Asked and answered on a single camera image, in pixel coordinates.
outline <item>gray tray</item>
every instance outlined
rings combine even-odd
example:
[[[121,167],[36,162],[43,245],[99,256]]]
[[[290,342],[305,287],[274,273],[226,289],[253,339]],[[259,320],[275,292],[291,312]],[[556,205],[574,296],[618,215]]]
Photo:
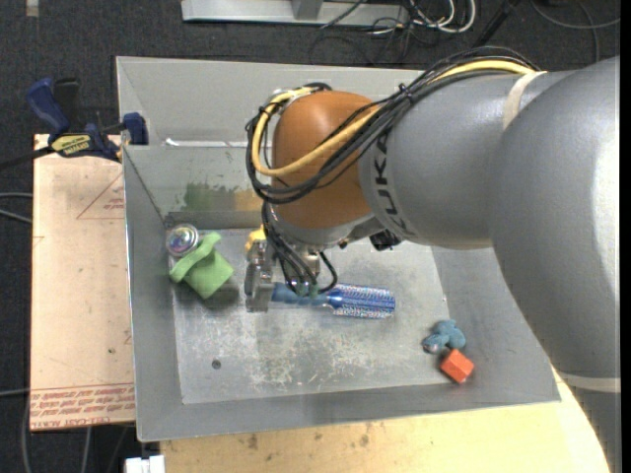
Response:
[[[404,243],[380,253],[359,242],[331,250],[342,282],[394,292],[390,319],[289,304],[245,311],[243,246],[260,223],[238,143],[245,121],[279,87],[324,80],[376,99],[415,72],[139,58],[118,58],[117,67],[121,113],[140,111],[151,129],[149,146],[124,154],[141,440],[558,399],[548,360],[490,249]],[[169,138],[182,145],[165,145]],[[178,222],[219,231],[218,250],[236,270],[207,301],[167,276],[165,232]],[[448,317],[465,332],[476,363],[463,385],[444,377],[420,347]]]

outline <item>small toy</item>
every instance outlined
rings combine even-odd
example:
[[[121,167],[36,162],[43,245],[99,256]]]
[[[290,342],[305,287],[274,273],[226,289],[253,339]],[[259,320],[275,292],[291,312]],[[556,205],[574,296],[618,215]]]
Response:
[[[441,370],[457,383],[467,380],[473,368],[473,361],[458,349],[452,349],[441,362]]]
[[[453,319],[438,322],[432,334],[421,342],[423,350],[429,354],[438,354],[446,347],[462,349],[466,344],[464,334],[456,327]]]

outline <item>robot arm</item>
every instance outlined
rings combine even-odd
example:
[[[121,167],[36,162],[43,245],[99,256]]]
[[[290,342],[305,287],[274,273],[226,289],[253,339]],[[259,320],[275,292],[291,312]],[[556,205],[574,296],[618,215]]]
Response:
[[[615,426],[597,415],[620,397],[619,58],[541,73],[472,51],[377,102],[304,87],[261,111],[249,143],[288,287],[318,291],[319,255],[360,237],[492,246],[555,368]]]

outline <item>orange object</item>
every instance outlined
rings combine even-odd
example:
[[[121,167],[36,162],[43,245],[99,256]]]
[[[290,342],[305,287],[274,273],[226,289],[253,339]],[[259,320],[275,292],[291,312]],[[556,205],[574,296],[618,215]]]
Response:
[[[463,383],[473,372],[475,365],[458,349],[452,349],[441,362],[441,370],[457,383]]]

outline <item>yellow clamp label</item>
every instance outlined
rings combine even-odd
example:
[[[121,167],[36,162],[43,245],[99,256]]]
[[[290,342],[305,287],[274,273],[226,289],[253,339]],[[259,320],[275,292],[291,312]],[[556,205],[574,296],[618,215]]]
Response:
[[[85,133],[61,135],[50,145],[50,147],[58,153],[71,155],[90,149],[92,147],[90,145],[91,140],[92,138],[90,135],[86,135]]]

